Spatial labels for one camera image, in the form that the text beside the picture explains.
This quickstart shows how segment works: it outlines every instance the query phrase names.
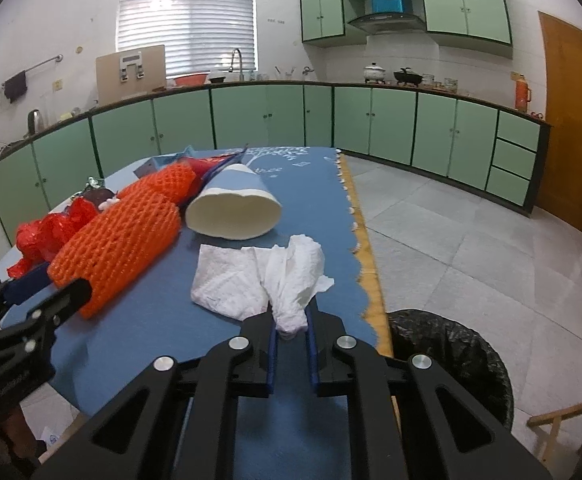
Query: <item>silver screw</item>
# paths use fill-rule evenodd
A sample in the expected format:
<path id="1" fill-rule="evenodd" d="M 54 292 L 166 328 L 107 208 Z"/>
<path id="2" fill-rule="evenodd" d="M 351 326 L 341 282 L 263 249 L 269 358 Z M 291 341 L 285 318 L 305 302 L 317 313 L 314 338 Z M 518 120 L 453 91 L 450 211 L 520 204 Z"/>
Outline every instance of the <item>silver screw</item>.
<path id="1" fill-rule="evenodd" d="M 229 341 L 229 346 L 234 350 L 244 350 L 248 346 L 248 339 L 239 335 Z"/>
<path id="2" fill-rule="evenodd" d="M 158 357 L 157 359 L 155 359 L 155 361 L 153 361 L 153 368 L 155 368 L 159 372 L 165 372 L 167 370 L 171 370 L 174 364 L 175 361 L 171 357 L 162 356 Z"/>
<path id="3" fill-rule="evenodd" d="M 413 359 L 411 359 L 411 362 L 415 368 L 419 368 L 420 370 L 426 370 L 427 368 L 431 367 L 431 364 L 433 364 L 431 358 L 424 354 L 414 355 Z"/>
<path id="4" fill-rule="evenodd" d="M 357 345 L 356 338 L 354 338 L 352 335 L 341 335 L 340 337 L 338 337 L 338 340 L 335 341 L 335 343 L 340 348 L 343 348 L 345 350 L 350 350 L 355 345 Z"/>

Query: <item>paper cup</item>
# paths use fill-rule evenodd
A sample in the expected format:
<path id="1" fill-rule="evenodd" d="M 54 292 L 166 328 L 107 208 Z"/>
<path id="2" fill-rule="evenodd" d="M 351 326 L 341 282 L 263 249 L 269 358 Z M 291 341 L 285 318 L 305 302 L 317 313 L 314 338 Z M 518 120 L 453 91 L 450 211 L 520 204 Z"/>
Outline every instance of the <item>paper cup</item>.
<path id="1" fill-rule="evenodd" d="M 262 179 L 243 164 L 231 164 L 214 176 L 186 208 L 193 231 L 227 240 L 248 240 L 270 231 L 282 206 Z"/>

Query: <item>window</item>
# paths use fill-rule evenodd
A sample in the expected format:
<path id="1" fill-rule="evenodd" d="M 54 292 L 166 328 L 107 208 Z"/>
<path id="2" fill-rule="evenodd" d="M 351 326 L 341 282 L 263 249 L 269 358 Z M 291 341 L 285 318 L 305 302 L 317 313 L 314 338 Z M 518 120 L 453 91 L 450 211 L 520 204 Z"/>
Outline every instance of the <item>window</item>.
<path id="1" fill-rule="evenodd" d="M 254 9 L 255 0 L 119 0 L 116 49 L 164 44 L 170 77 L 225 71 L 234 48 L 255 70 Z"/>

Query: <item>wall-mounted faucet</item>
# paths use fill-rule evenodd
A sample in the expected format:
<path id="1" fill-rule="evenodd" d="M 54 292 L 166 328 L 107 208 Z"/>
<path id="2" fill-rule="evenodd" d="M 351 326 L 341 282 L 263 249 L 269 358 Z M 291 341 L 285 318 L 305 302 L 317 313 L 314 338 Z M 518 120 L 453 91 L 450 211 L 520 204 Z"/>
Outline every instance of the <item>wall-mounted faucet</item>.
<path id="1" fill-rule="evenodd" d="M 231 52 L 231 66 L 229 66 L 229 72 L 233 72 L 233 61 L 235 59 L 236 52 L 240 57 L 240 81 L 244 81 L 244 71 L 242 70 L 242 53 L 238 48 L 234 48 L 233 52 Z"/>

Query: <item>trash can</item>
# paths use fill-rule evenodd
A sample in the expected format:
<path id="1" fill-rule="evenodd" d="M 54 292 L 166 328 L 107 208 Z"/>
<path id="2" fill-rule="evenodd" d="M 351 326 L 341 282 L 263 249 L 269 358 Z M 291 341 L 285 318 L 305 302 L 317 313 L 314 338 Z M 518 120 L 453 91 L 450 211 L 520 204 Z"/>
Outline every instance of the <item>trash can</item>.
<path id="1" fill-rule="evenodd" d="M 480 334 L 424 310 L 398 310 L 388 317 L 396 359 L 407 360 L 419 353 L 429 355 L 511 430 L 511 381 L 502 359 Z"/>

